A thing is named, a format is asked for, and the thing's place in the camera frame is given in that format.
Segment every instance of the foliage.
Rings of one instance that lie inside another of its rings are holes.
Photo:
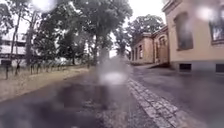
[[[38,40],[38,38],[36,38],[36,40],[34,40],[34,47],[44,60],[53,60],[56,57],[55,43],[50,39],[42,38]]]
[[[13,19],[6,4],[0,4],[0,36],[9,32],[13,27]]]
[[[132,36],[130,43],[136,42],[142,33],[154,33],[164,26],[162,18],[154,15],[139,16],[128,24],[127,32]]]
[[[88,41],[95,37],[94,47],[88,46],[96,58],[98,48],[112,45],[108,38],[111,31],[121,26],[131,14],[127,0],[64,1],[51,13],[42,15],[36,40],[52,37],[51,41],[59,45],[58,55],[72,59],[83,57],[85,44],[89,44]]]
[[[7,5],[10,7],[12,15],[18,15],[22,10],[22,16],[25,16],[30,12],[28,5],[29,0],[6,0]]]
[[[118,46],[117,53],[124,56],[126,47],[131,42],[131,35],[122,27],[116,29],[113,34],[116,38],[115,44]]]

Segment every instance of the tree branch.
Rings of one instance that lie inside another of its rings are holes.
[[[22,19],[23,19],[23,20],[26,20],[26,21],[29,22],[29,23],[31,23],[30,20],[28,20],[28,19],[26,19],[26,18],[24,18],[24,17],[22,17]]]

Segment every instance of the roof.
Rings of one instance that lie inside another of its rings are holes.
[[[163,28],[161,28],[160,30],[154,32],[153,34],[151,33],[147,33],[147,32],[144,32],[142,33],[142,35],[135,41],[136,43],[133,44],[136,45],[138,44],[143,38],[151,38],[151,39],[154,39],[157,35],[163,33],[163,32],[166,32],[168,31],[168,27],[167,26],[164,26]]]
[[[165,12],[176,0],[169,0],[167,4],[162,8],[162,11]]]
[[[156,31],[153,33],[153,37],[156,37],[158,34],[162,33],[162,32],[166,32],[168,30],[168,26],[164,26],[163,28],[161,28],[160,30]]]

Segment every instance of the yellow building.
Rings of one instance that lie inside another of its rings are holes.
[[[169,62],[167,27],[156,33],[143,33],[132,46],[132,64],[164,64]]]
[[[224,0],[170,0],[163,11],[172,67],[224,72]]]

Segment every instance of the tree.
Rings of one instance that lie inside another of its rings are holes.
[[[2,51],[2,37],[0,37],[0,52]]]
[[[13,27],[13,19],[6,4],[0,4],[0,37]]]
[[[127,0],[68,0],[59,4],[51,13],[42,15],[43,20],[38,32],[42,34],[37,36],[54,36],[54,40],[51,38],[52,41],[59,40],[59,55],[71,58],[66,52],[70,52],[73,57],[83,55],[84,44],[89,39],[79,33],[88,33],[91,40],[95,41],[93,45],[89,45],[88,42],[87,44],[89,49],[94,46],[91,51],[96,64],[99,49],[110,47],[112,44],[108,35],[121,26],[131,14],[132,10]],[[76,34],[78,35],[74,39],[80,39],[73,44],[72,35]]]
[[[72,60],[72,63],[75,64],[74,34],[72,32],[66,33],[64,37],[58,41],[58,45],[58,56]]]
[[[126,47],[129,46],[131,42],[131,35],[124,28],[120,27],[113,32],[116,41],[115,44],[118,46],[118,55],[124,56]]]
[[[101,49],[108,46],[104,40],[132,15],[131,7],[127,0],[76,0],[74,5],[82,12],[84,30],[96,38],[93,49],[96,64],[99,46]]]
[[[134,43],[141,36],[142,33],[154,33],[164,26],[161,17],[154,15],[139,16],[133,22],[128,23],[126,31],[132,36],[132,41]]]
[[[16,55],[18,55],[18,34],[16,35]],[[15,71],[15,76],[18,75],[20,71],[20,63],[22,62],[22,59],[19,56],[16,56],[16,71]]]
[[[34,27],[37,23],[37,17],[38,17],[38,13],[36,11],[33,11],[33,13],[31,14],[31,20],[27,20],[29,22],[29,29],[26,34],[26,64],[27,65],[30,65],[30,61],[31,61],[31,56],[32,56],[31,45],[32,45],[33,35],[35,33]]]
[[[27,0],[7,0],[7,4],[10,7],[11,14],[18,16],[17,23],[15,25],[15,30],[13,33],[13,37],[12,37],[11,55],[10,55],[11,59],[12,59],[12,54],[13,54],[13,48],[15,45],[16,35],[18,33],[18,29],[19,29],[19,25],[20,25],[20,20],[22,17],[24,17],[26,15],[26,13],[29,12],[27,2],[28,2]]]
[[[54,60],[56,57],[56,47],[55,43],[50,39],[40,39],[35,40],[34,47],[37,49],[39,55],[44,59],[45,61],[48,60]]]

